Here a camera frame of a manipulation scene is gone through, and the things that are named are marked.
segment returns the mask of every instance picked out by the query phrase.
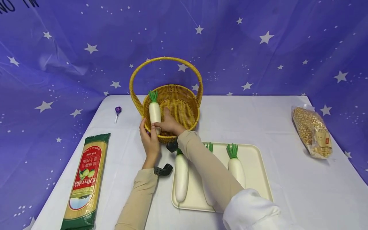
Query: bag of corn kernels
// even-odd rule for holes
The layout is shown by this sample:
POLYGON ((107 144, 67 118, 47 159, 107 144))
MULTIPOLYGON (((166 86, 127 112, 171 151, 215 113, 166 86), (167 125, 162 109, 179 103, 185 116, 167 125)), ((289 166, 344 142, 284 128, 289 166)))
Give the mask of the bag of corn kernels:
POLYGON ((298 135, 310 155, 314 158, 327 159, 332 154, 330 133, 321 116, 304 105, 292 108, 292 118, 298 135))

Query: product label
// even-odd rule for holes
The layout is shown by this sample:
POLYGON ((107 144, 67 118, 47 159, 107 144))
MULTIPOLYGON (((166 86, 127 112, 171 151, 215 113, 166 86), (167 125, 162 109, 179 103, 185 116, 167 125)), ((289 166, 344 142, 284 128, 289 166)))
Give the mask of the product label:
POLYGON ((69 200, 71 209, 79 210, 83 208, 92 198, 101 155, 102 150, 98 146, 91 146, 83 152, 69 200))
POLYGON ((316 132, 316 140, 320 147, 332 147, 330 134, 328 132, 316 132))

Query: hand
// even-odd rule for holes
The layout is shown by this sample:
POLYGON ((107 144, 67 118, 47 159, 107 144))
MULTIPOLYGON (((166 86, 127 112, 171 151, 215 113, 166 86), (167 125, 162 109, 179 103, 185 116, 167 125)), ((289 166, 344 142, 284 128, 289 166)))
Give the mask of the hand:
POLYGON ((160 155, 160 144, 156 134, 156 127, 152 125, 151 136, 149 136, 144 128, 145 121, 146 118, 141 121, 139 126, 142 144, 144 151, 146 152, 146 161, 144 162, 142 169, 150 169, 155 166, 155 163, 160 155))
POLYGON ((164 122, 156 122, 152 125, 161 128, 163 131, 173 132, 177 136, 185 131, 185 128, 180 125, 173 116, 170 115, 168 108, 165 108, 164 122))

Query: purple lollipop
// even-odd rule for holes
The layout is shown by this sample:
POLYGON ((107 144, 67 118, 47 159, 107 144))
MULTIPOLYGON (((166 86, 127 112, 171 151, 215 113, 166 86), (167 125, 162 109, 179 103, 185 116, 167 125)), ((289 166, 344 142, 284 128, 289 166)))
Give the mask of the purple lollipop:
POLYGON ((117 118, 118 118, 119 114, 121 113, 121 107, 120 106, 115 107, 115 112, 116 112, 116 118, 115 118, 115 124, 116 124, 117 118))

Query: yellow wicker basket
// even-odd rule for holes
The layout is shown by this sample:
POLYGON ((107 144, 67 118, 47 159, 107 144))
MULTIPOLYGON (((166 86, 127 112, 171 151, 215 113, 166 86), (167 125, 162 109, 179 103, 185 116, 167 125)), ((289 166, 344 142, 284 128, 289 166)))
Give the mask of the yellow wicker basket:
MULTIPOLYGON (((172 60, 180 62, 188 66, 198 77, 199 88, 197 96, 195 96, 190 89, 181 85, 163 85, 153 90, 158 91, 157 102, 160 105, 162 120, 164 119, 163 108, 167 107, 170 110, 170 114, 179 122, 179 124, 183 125, 187 130, 193 130, 199 120, 199 106, 201 105, 203 95, 202 77, 199 71, 191 63, 175 57, 156 57, 145 61, 137 67, 137 69, 132 73, 132 76, 130 77, 130 96, 132 97, 132 100, 142 118, 147 118, 145 128, 149 132, 151 132, 151 121, 149 119, 149 104, 151 103, 151 99, 147 95, 143 101, 143 104, 141 104, 133 91, 133 81, 136 74, 139 70, 143 68, 143 66, 159 60, 172 60)), ((161 134, 158 135, 158 139, 161 143, 169 143, 174 141, 176 139, 176 136, 171 132, 162 131, 161 134)))

